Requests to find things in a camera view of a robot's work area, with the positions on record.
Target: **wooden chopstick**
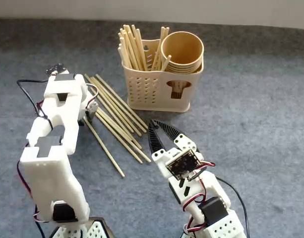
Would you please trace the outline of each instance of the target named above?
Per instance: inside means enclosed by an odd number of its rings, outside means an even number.
[[[91,132],[93,133],[93,135],[96,137],[97,141],[99,142],[99,144],[101,145],[102,149],[105,151],[105,153],[109,157],[109,159],[112,162],[112,164],[114,165],[114,167],[117,169],[117,171],[120,173],[120,175],[122,177],[125,177],[124,172],[122,171],[122,169],[120,168],[120,166],[117,164],[117,162],[115,161],[115,159],[113,158],[113,156],[110,154],[110,152],[108,151],[108,149],[104,145],[103,141],[101,140],[101,138],[99,137],[99,135],[97,134],[97,132],[95,131],[95,129],[93,128],[93,126],[90,124],[90,122],[87,120],[86,117],[84,117],[83,120],[87,124],[87,126],[89,127],[89,129],[91,130]]]
[[[141,70],[141,71],[143,71],[144,70],[143,64],[142,64],[142,62],[140,60],[140,54],[138,52],[136,41],[135,41],[135,39],[133,37],[133,33],[131,31],[129,31],[127,33],[127,35],[128,35],[128,38],[130,39],[130,43],[131,43],[131,46],[132,46],[132,49],[133,49],[133,52],[134,52],[134,56],[135,56],[135,59],[136,59],[137,64],[138,64],[138,69]]]
[[[111,108],[114,108],[116,114],[119,116],[119,118],[122,120],[122,122],[126,122],[130,128],[133,129],[133,131],[136,132],[136,134],[138,134],[139,136],[142,136],[142,133],[139,132],[139,130],[133,125],[133,123],[127,118],[127,116],[120,110],[120,108],[114,103],[114,101],[111,99],[111,97],[109,97],[105,91],[103,91],[103,86],[97,81],[95,82],[96,86],[98,87],[99,89],[99,92],[101,94],[101,96],[106,100],[106,102],[108,103],[108,105],[111,107]]]
[[[142,160],[134,153],[134,151],[122,140],[122,138],[109,126],[109,124],[98,114],[96,117],[106,126],[106,128],[118,139],[118,141],[130,152],[130,154],[140,163],[143,164]]]
[[[146,133],[146,129],[118,102],[117,99],[115,99],[110,92],[108,92],[107,89],[101,85],[99,81],[97,81],[98,84],[96,86],[100,87],[108,96],[110,99],[114,101],[114,103],[144,132]]]
[[[158,65],[158,62],[160,60],[159,59],[159,54],[160,54],[160,49],[161,49],[161,44],[162,44],[162,40],[163,40],[163,37],[164,37],[164,33],[165,33],[165,27],[162,26],[161,27],[160,41],[158,43],[157,50],[156,50],[156,53],[155,53],[155,56],[154,56],[154,61],[153,61],[153,64],[152,64],[152,71],[157,70],[157,65]]]
[[[126,109],[128,109],[133,116],[147,129],[147,124],[128,106],[128,104],[123,101],[123,99],[98,75],[96,74],[96,77],[100,80],[100,82],[107,88],[109,91],[115,95],[115,97],[125,106]]]
[[[163,66],[162,66],[161,71],[165,71],[165,69],[166,69],[166,67],[167,67],[167,65],[168,65],[168,63],[169,63],[169,61],[171,60],[171,58],[172,58],[171,55],[169,55],[169,56],[166,58],[165,62],[163,63]]]
[[[97,87],[97,83],[94,77],[91,77],[92,79],[92,83],[95,84]],[[101,95],[101,97],[104,99],[104,101],[106,101],[106,103],[109,105],[110,109],[112,109],[112,111],[118,116],[118,118],[123,122],[123,124],[127,127],[127,129],[129,129],[129,131],[131,131],[132,133],[134,132],[134,130],[132,129],[132,127],[127,123],[127,121],[124,119],[124,117],[119,113],[119,111],[117,110],[117,108],[115,108],[113,106],[113,104],[110,102],[110,100],[107,98],[107,96],[103,93],[103,91],[98,87],[99,89],[99,93]]]
[[[127,34],[126,31],[123,31],[123,34],[124,34],[124,39],[125,39],[127,48],[128,48],[128,50],[129,50],[130,59],[132,59],[133,64],[134,64],[134,69],[139,70],[139,66],[138,66],[138,63],[137,63],[137,59],[136,59],[136,57],[135,57],[135,53],[134,53],[134,50],[133,50],[133,48],[132,48],[132,45],[131,45],[129,36],[128,36],[128,34]]]
[[[141,37],[140,29],[136,30],[135,40],[136,40],[139,52],[141,54],[141,59],[142,59],[142,62],[143,62],[144,70],[147,71],[148,69],[147,69],[146,58],[145,58],[144,47],[143,47],[143,43],[142,43],[142,37]]]
[[[86,77],[86,79],[90,82],[90,83],[92,83],[92,84],[95,84],[93,81],[92,81],[92,79],[90,79],[89,78],[89,76],[87,75],[87,74],[85,74],[84,75],[85,77]],[[90,88],[90,90],[92,91],[92,93],[94,93],[95,94],[95,91],[94,91],[94,89],[93,88]],[[97,96],[97,99],[100,101],[100,103],[107,109],[107,111],[110,113],[110,115],[114,118],[114,120],[116,120],[116,122],[119,124],[119,126],[121,127],[121,128],[123,128],[124,129],[124,131],[126,132],[126,133],[129,133],[130,134],[130,132],[126,129],[126,127],[122,124],[122,122],[119,120],[119,118],[114,114],[114,112],[112,112],[112,110],[108,107],[108,105],[104,102],[104,100],[98,95]]]
[[[127,134],[117,123],[115,123],[111,117],[109,117],[101,108],[97,109],[97,113],[103,117],[113,128],[117,128],[116,131],[126,140],[131,140],[139,148],[142,149],[142,146],[137,142],[137,140],[132,136],[132,134]]]

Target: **wire bundle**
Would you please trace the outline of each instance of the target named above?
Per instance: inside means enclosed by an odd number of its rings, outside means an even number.
[[[91,92],[95,94],[95,98],[100,101],[100,105],[107,111],[98,108],[95,115],[103,125],[117,138],[117,140],[127,149],[127,151],[139,162],[143,163],[138,153],[147,162],[151,160],[141,151],[142,146],[137,142],[132,133],[142,136],[142,133],[147,132],[148,126],[145,122],[121,99],[119,95],[99,76],[89,77],[84,75],[91,85],[96,86],[99,94],[93,88]],[[102,139],[99,137],[91,123],[85,119],[86,124],[97,138],[100,145],[108,155],[109,159],[121,174],[125,177],[124,172],[117,164],[113,156],[109,153]]]
[[[225,183],[226,185],[228,185],[230,188],[232,188],[232,190],[236,193],[242,207],[243,207],[243,212],[244,212],[244,219],[245,219],[245,231],[246,231],[246,236],[247,238],[250,238],[250,229],[249,229],[249,221],[248,221],[248,217],[247,217],[247,211],[246,211],[246,207],[245,207],[245,204],[244,204],[244,201],[242,200],[239,192],[230,184],[228,183],[227,181],[223,180],[222,178],[219,178],[219,177],[216,177],[217,180]],[[205,185],[203,183],[203,181],[200,179],[199,180],[202,187],[204,188],[204,191],[205,193],[198,193],[196,195],[194,195],[193,197],[191,197],[187,202],[185,202],[185,204],[182,206],[182,210],[185,211],[186,207],[193,201],[197,202],[197,203],[202,203],[204,201],[206,201],[206,195],[207,195],[207,191],[206,191],[206,188],[205,188]],[[202,200],[200,201],[197,201],[196,198],[198,197],[201,197],[202,196]],[[189,222],[187,224],[184,225],[183,227],[183,232],[188,235],[189,233],[193,233],[193,236],[194,238],[196,237],[195,233],[194,232],[197,232],[197,231],[200,231],[201,229],[205,228],[206,227],[206,222],[204,224],[198,224],[198,225],[195,225],[193,226],[192,228],[190,227],[191,226],[191,223],[193,221],[193,217],[191,217],[189,219]]]

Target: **red wire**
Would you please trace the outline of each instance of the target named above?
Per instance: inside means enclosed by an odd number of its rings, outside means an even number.
[[[17,162],[17,165],[16,165],[16,169],[17,169],[18,176],[19,176],[19,178],[21,179],[21,181],[22,181],[23,185],[25,186],[25,188],[27,189],[29,195],[32,197],[32,190],[31,190],[31,188],[29,187],[29,185],[27,184],[27,182],[25,181],[25,179],[24,179],[24,177],[23,177],[21,171],[19,170],[19,162],[20,162],[20,161],[18,161],[18,162]]]
[[[201,202],[204,201],[206,194],[203,193],[198,193],[196,195],[194,195],[193,197],[191,197],[183,206],[182,206],[182,210],[185,211],[186,206],[188,206],[192,201],[194,201],[196,198],[203,196],[203,199]]]

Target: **robotic arm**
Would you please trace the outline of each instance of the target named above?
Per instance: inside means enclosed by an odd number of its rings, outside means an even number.
[[[161,128],[178,148],[165,150],[156,129]],[[204,161],[196,144],[181,131],[164,122],[149,125],[152,159],[157,164],[178,204],[190,214],[182,238],[246,238],[230,199],[215,175],[206,171],[215,166]]]
[[[65,68],[59,70],[59,65],[53,69],[39,108],[40,116],[27,134],[28,144],[20,163],[39,216],[79,230],[88,222],[90,209],[72,173],[68,155],[75,152],[78,122],[85,114],[92,118],[98,105],[81,74],[71,74]],[[58,125],[64,126],[63,138],[48,136]]]

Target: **beige cup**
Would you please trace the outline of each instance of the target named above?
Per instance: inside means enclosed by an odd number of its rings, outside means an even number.
[[[194,34],[179,31],[168,35],[161,45],[162,61],[172,58],[167,69],[171,72],[188,74],[195,72],[202,63],[204,45]]]

